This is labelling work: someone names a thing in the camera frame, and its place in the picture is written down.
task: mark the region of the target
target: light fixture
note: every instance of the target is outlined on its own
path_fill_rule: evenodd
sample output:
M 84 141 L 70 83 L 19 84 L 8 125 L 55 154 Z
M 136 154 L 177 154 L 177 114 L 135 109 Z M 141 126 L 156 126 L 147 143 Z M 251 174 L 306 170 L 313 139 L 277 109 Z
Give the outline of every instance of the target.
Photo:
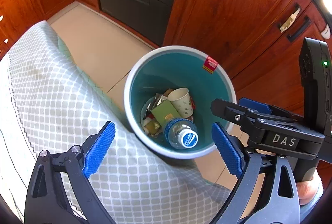
M 326 9 L 332 14 L 332 0 L 323 0 Z

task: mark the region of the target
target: bottle cap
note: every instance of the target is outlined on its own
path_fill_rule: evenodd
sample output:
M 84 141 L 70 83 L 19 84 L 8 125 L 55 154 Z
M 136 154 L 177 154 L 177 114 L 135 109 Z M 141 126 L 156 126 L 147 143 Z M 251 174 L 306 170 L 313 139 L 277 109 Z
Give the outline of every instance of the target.
M 183 129 L 178 135 L 178 141 L 184 148 L 192 148 L 198 142 L 198 135 L 192 129 Z

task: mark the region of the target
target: black drawer handle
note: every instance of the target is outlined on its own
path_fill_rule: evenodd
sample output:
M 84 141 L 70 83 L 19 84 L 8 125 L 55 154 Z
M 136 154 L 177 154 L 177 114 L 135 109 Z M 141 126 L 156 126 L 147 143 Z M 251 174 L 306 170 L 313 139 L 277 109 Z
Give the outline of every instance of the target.
M 297 39 L 299 35 L 302 34 L 310 24 L 311 24 L 310 18 L 308 16 L 305 16 L 304 23 L 301 25 L 301 27 L 293 35 L 289 34 L 287 36 L 289 42 L 293 42 L 295 39 Z

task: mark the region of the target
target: trash can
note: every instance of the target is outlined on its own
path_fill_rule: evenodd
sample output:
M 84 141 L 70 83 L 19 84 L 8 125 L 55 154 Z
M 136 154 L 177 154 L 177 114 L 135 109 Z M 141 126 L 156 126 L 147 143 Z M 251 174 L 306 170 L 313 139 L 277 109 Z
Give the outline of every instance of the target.
M 167 46 L 143 56 L 130 71 L 124 87 L 124 109 L 138 138 L 153 151 L 174 159 L 193 159 L 212 152 L 215 144 L 211 126 L 219 121 L 230 132 L 233 124 L 212 114 L 211 102 L 221 98 L 236 103 L 233 85 L 218 65 L 211 74 L 203 68 L 208 55 L 184 46 Z M 142 108 L 156 93 L 186 87 L 195 103 L 194 123 L 198 143 L 186 150 L 177 150 L 165 140 L 164 134 L 151 137 L 141 126 Z

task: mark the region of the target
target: paper cup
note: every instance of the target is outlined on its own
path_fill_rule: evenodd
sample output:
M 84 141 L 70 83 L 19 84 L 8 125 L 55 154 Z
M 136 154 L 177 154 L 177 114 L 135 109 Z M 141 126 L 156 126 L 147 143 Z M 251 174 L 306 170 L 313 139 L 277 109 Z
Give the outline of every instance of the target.
M 167 98 L 182 118 L 188 118 L 194 113 L 188 88 L 176 89 L 172 91 Z

